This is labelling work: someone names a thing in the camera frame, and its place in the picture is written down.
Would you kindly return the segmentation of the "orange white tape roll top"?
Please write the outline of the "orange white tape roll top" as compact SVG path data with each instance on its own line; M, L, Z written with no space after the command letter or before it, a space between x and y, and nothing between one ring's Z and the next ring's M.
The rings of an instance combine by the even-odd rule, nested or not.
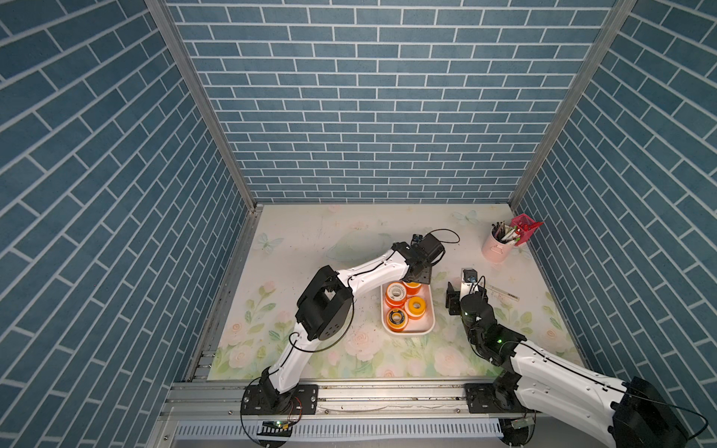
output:
M416 282L404 282L403 285L406 289L406 295L408 297L418 295L423 287L422 284Z

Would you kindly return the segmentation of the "orange white sealing tape roll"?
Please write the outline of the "orange white sealing tape roll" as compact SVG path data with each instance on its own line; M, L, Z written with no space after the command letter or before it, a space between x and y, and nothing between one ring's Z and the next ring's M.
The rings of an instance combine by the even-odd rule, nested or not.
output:
M386 286L385 303L389 308L403 307L407 300L407 289L403 282L392 282Z

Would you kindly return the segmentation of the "small yellow tape roll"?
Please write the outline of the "small yellow tape roll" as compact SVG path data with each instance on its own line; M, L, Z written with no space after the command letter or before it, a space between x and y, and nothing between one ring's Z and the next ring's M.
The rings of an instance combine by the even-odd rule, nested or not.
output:
M419 296L410 297L404 303L404 311L410 319L422 319L427 312L427 302Z

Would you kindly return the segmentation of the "white plastic storage box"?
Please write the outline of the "white plastic storage box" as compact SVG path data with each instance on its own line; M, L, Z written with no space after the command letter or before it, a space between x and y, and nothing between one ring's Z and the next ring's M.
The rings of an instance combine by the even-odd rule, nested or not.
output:
M416 296L422 297L427 302L427 312L425 313L424 317L422 319L414 320L409 318L409 324L405 332L402 333L393 333L388 330L388 327L385 323L385 317L388 313L388 310L391 309L387 306L385 303L384 295L386 291L386 286L389 285L392 282L389 282L385 285L382 285L381 287L381 299L382 299L382 324L384 325L385 330L392 335L398 335L398 336L423 336L428 333L430 333L436 322L435 318L435 312L434 312L434 306L432 304L432 294L431 294L431 287L429 285L423 285L420 293Z

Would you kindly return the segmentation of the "black yellow tape roll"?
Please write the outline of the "black yellow tape roll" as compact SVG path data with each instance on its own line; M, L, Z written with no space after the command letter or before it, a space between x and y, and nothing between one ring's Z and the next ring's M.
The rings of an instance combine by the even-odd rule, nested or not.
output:
M401 324L404 321L409 322L409 317L407 317L405 311L401 308L391 308L388 310L388 313L385 317L385 323L388 324L388 322L393 322L395 324Z

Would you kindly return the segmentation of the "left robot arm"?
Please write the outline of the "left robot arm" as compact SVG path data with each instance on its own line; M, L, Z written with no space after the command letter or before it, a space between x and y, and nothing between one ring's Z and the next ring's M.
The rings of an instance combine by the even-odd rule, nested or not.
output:
M394 243L385 254L356 267L320 268L299 297L287 348L261 373L259 387L265 397L283 398L296 388L311 356L319 352L319 343L343 328L362 293L397 281L427 284L444 253L444 244L428 233L410 243Z

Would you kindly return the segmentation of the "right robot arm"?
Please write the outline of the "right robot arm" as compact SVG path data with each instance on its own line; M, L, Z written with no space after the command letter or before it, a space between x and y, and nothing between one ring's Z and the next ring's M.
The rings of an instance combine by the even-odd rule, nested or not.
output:
M629 382L562 360L498 323L487 291L449 286L446 308L462 321L474 353L502 368L493 389L498 407L552 416L608 447L683 447L687 429L648 381Z

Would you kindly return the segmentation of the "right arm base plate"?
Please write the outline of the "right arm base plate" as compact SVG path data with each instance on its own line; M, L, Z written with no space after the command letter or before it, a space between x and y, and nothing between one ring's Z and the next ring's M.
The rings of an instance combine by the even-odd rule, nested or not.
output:
M528 414L515 394L515 390L496 384L468 383L464 385L470 414Z

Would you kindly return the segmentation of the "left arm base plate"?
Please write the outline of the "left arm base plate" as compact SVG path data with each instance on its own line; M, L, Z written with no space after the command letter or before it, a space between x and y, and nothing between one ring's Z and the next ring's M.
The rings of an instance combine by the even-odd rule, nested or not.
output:
M246 388L242 399L241 414L243 416L279 416L280 414L308 414L313 416L317 412L319 399L319 386L312 384L298 384L289 392L276 394L264 390L259 385Z

